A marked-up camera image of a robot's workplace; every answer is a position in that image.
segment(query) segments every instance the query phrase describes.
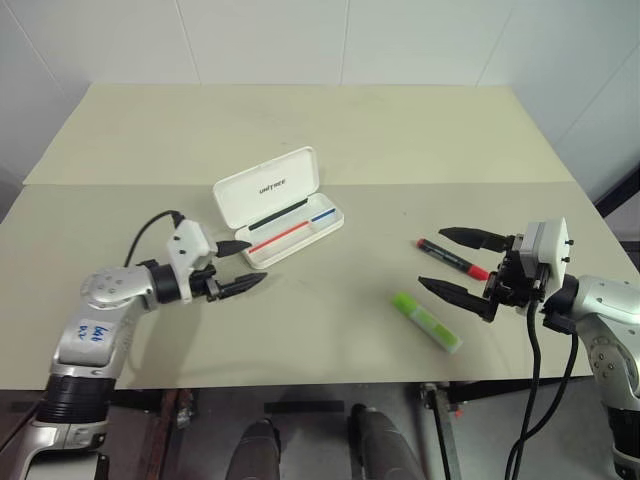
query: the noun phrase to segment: lime green marker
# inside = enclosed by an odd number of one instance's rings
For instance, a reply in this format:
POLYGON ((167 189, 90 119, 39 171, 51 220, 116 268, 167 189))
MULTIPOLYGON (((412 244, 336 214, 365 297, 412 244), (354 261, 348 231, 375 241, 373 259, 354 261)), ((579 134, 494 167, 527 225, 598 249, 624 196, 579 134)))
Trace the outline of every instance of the lime green marker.
POLYGON ((397 293, 391 302, 447 352, 454 353, 462 345, 460 337, 433 318, 433 315, 408 293, 397 293))

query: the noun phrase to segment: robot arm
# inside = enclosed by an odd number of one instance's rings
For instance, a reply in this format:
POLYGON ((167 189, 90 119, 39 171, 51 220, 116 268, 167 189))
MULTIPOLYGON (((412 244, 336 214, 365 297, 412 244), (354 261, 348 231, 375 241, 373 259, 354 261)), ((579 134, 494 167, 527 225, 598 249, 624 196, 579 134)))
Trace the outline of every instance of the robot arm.
POLYGON ((253 287, 265 273, 223 285, 213 279, 216 270, 210 263, 213 256, 231 255, 248 246, 240 241, 213 243, 197 222, 184 219, 167 242, 169 264, 151 260, 91 275, 82 285, 80 306, 62 333, 35 416, 0 454, 0 477, 27 478, 34 458, 44 451, 93 451, 102 445, 109 398, 138 319, 159 304, 178 299, 189 303, 199 296, 213 301, 253 287))
POLYGON ((564 219, 530 223, 524 235, 483 230, 441 230, 471 248, 505 252, 482 298, 441 280, 420 277, 428 290, 492 322, 500 304, 524 310, 544 303, 543 325, 577 333, 584 343, 614 436, 614 465, 623 479, 640 479, 640 290, 592 276, 565 275, 570 261, 564 219))

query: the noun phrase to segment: tabletop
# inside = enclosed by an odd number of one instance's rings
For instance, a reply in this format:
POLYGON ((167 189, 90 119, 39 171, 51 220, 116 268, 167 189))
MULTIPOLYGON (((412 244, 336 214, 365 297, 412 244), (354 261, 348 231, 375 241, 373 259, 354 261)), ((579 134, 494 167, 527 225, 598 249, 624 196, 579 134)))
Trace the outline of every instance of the tabletop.
MULTIPOLYGON (((501 256, 463 249, 436 232, 474 226, 502 234, 563 215, 576 244, 568 273, 640 284, 614 236, 573 181, 432 185, 324 185, 345 225, 270 267, 251 291, 224 301, 162 306, 140 320, 125 387, 487 380, 526 378, 525 320, 501 308, 483 322, 427 292, 418 275, 480 294, 483 284, 415 248, 430 238, 491 269, 501 256), (450 355, 390 303, 414 295, 464 341, 450 355)), ((28 185, 0 225, 0 388, 42 388, 83 279, 121 265, 139 227, 174 208, 230 238, 210 186, 28 185)), ((154 225, 134 259, 166 261, 170 222, 154 225)), ((216 263, 225 281, 250 269, 241 257, 216 263)), ((539 329, 542 376, 560 376, 569 338, 539 329)), ((589 374, 581 347, 574 374, 589 374)))
POLYGON ((305 145, 325 185, 573 180, 508 87, 93 85, 26 183, 212 185, 305 145))

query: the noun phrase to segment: red marker cap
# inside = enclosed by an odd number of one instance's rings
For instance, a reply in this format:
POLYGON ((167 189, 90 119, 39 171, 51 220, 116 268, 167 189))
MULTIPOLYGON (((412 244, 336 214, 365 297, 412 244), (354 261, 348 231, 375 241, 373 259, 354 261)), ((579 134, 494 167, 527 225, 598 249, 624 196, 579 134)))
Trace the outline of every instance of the red marker cap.
POLYGON ((467 270, 467 275, 475 278, 476 280, 485 281, 489 279, 489 272, 487 272, 483 268, 480 268, 476 265, 471 265, 469 270, 467 270))

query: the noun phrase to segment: white tiled wall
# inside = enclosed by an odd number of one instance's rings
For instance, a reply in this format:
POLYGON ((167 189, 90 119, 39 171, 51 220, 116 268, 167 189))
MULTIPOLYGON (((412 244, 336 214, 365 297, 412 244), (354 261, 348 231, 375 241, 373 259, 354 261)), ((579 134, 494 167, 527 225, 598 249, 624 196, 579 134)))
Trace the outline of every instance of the white tiled wall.
POLYGON ((640 161, 639 23, 639 0, 0 0, 0 188, 89 82, 509 84, 595 200, 640 161))

